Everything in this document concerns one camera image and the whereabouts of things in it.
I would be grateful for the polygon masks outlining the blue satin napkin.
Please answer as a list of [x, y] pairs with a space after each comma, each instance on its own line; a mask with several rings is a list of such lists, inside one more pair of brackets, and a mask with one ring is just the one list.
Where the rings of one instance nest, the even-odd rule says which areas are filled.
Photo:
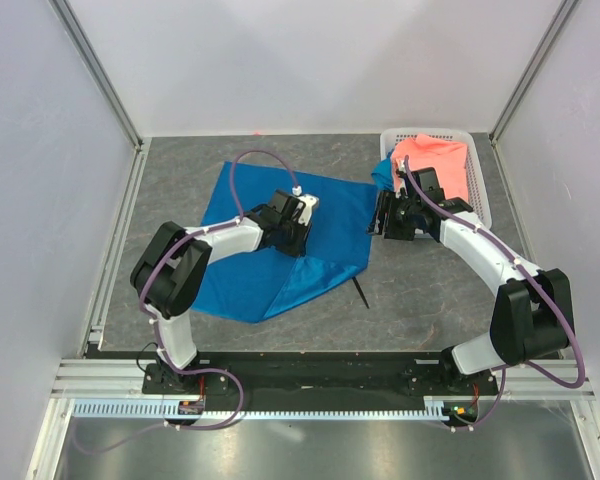
[[295, 178], [319, 200], [305, 255], [293, 258], [266, 248], [208, 266], [194, 311], [259, 323], [328, 293], [367, 268], [376, 187], [303, 172]]

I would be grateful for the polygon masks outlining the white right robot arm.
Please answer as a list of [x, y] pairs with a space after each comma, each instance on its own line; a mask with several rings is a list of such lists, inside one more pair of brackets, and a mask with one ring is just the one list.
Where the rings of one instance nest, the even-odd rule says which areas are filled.
[[446, 197], [433, 168], [399, 166], [394, 174], [398, 187], [379, 191], [370, 232], [405, 241], [430, 236], [462, 259], [495, 299], [487, 331], [442, 352], [437, 377], [445, 391], [461, 393], [475, 374], [529, 364], [573, 346], [571, 288], [561, 270], [545, 270], [518, 255], [464, 199]]

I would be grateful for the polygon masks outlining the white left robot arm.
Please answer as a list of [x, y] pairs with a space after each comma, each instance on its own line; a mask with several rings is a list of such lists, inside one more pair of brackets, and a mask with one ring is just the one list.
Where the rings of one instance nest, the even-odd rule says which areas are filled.
[[168, 366], [165, 382], [188, 393], [199, 382], [192, 362], [198, 351], [193, 341], [189, 309], [202, 285], [207, 267], [239, 254], [275, 249], [298, 258], [306, 254], [316, 196], [274, 192], [271, 200], [227, 221], [184, 228], [163, 223], [130, 275], [140, 310], [149, 316], [158, 355]]

